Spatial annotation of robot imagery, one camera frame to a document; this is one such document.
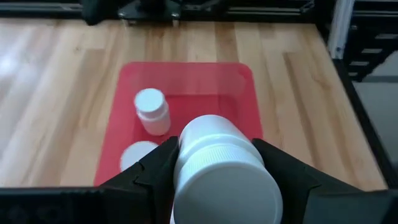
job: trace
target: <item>white bottle cap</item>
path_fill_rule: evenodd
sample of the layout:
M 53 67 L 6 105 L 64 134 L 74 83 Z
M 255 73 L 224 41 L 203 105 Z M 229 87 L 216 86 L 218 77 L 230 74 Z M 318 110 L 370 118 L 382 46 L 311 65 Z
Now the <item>white bottle cap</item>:
M 262 163 L 232 144 L 211 145 L 182 167 L 175 189 L 176 223 L 280 223 L 280 190 Z
M 264 164 L 258 150 L 228 119 L 208 114 L 190 121 L 180 135 L 180 153 L 174 168 L 174 184 L 187 160 L 197 151 L 214 144 L 228 143 L 250 152 Z
M 139 116 L 146 119 L 156 119 L 167 111 L 167 104 L 163 93 L 154 88 L 141 90 L 134 100 Z
M 125 171 L 154 150 L 157 146 L 158 145 L 156 143 L 151 141 L 139 141 L 132 144 L 124 150 L 122 157 L 120 158 L 120 170 Z

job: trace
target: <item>small white bottle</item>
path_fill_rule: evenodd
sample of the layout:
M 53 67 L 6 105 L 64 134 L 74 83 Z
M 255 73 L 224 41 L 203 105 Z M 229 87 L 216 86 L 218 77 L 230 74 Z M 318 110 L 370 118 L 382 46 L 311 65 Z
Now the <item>small white bottle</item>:
M 164 135 L 170 129 L 169 105 L 160 90 L 147 88 L 137 93 L 136 112 L 145 130 L 153 136 Z

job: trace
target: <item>red plastic tray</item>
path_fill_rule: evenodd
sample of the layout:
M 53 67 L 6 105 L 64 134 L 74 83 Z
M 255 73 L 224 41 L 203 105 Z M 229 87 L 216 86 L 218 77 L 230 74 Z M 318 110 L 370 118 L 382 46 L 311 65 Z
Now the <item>red plastic tray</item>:
M 142 127 L 134 97 L 145 88 L 162 91 L 170 108 L 172 126 L 164 136 L 151 136 Z M 262 138 L 261 122 L 250 69 L 240 63 L 132 62 L 120 73 L 95 185 L 120 173 L 120 157 L 137 141 L 160 144 L 179 136 L 194 118 L 224 116 L 249 139 Z

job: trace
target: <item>white pill bottle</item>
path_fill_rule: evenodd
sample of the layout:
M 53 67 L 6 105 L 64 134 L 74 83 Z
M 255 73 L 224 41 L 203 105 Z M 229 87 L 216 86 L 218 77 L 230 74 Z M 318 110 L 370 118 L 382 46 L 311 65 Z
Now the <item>white pill bottle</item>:
M 274 224 L 282 218 L 282 196 L 261 155 L 221 116 L 200 116 L 182 131 L 174 187 L 176 224 Z
M 170 129 L 169 105 L 160 90 L 147 88 L 134 99 L 136 113 L 145 130 L 153 136 L 161 136 Z

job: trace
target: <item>light wood planks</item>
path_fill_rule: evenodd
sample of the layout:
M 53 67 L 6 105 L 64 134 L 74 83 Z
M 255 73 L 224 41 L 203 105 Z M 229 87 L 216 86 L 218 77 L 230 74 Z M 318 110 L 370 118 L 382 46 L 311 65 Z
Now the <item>light wood planks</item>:
M 364 190 L 385 188 L 316 27 L 0 20 L 0 185 L 92 185 L 118 72 L 136 61 L 242 62 L 264 138 Z

